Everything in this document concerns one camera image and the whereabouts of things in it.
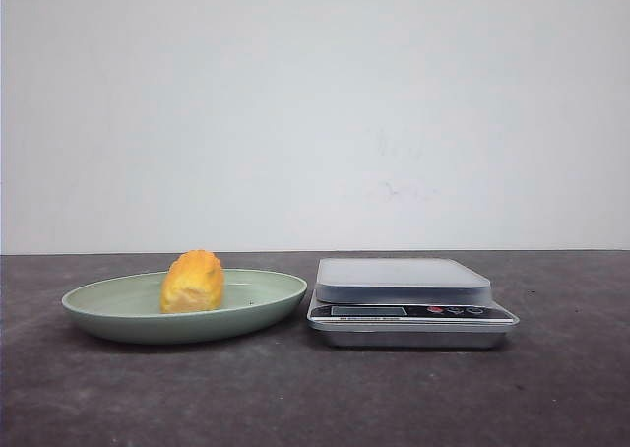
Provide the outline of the yellow corn cob piece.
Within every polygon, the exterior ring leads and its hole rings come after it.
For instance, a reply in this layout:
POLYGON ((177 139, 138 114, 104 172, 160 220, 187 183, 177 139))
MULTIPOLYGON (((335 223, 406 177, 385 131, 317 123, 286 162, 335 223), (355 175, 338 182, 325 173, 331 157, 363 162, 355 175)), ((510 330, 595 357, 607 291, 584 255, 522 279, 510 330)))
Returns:
POLYGON ((218 309, 222 303, 224 273, 220 259, 207 250, 181 254, 161 284, 160 312, 186 313, 218 309))

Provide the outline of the silver digital kitchen scale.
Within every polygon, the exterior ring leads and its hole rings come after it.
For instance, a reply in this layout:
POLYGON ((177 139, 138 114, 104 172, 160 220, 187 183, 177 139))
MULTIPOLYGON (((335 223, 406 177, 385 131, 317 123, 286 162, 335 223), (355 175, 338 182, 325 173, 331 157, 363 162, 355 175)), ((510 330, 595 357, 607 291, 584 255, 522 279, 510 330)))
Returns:
POLYGON ((491 282, 446 258, 325 258, 307 312, 330 346, 492 349, 519 324, 491 282))

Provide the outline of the light green plate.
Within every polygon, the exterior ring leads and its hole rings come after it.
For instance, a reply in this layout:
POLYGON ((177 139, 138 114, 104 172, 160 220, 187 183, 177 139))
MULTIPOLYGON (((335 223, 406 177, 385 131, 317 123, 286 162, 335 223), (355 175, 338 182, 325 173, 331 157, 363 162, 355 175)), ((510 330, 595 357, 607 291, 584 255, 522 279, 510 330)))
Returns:
POLYGON ((162 313, 164 272, 119 277, 67 292, 61 303, 84 332, 114 342, 176 345, 217 341, 270 327, 293 312, 307 282, 266 270, 226 269, 219 308, 162 313))

